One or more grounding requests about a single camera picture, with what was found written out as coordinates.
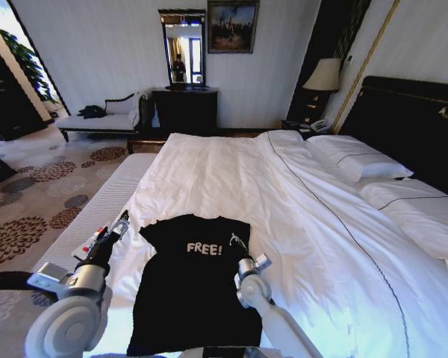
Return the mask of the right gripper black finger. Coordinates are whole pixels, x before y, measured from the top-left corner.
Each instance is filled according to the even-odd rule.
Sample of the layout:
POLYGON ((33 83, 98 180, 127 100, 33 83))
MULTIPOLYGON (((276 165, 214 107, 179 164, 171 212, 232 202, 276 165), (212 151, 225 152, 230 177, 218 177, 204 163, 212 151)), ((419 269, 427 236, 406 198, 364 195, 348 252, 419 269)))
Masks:
POLYGON ((231 234, 231 238, 229 240, 229 245, 231 247, 239 247, 240 249, 242 249, 243 251, 247 251, 247 245, 244 243, 244 241, 236 234, 232 233, 231 234))

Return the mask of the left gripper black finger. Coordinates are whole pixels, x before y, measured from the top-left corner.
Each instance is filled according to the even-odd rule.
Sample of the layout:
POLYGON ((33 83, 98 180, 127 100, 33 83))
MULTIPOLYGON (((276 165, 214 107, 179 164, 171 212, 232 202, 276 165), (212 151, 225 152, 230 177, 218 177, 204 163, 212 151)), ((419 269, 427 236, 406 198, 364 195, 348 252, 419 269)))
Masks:
POLYGON ((129 226, 129 214, 128 211, 125 210, 109 229, 109 239, 111 241, 121 240, 121 238, 128 230, 128 226, 129 226))

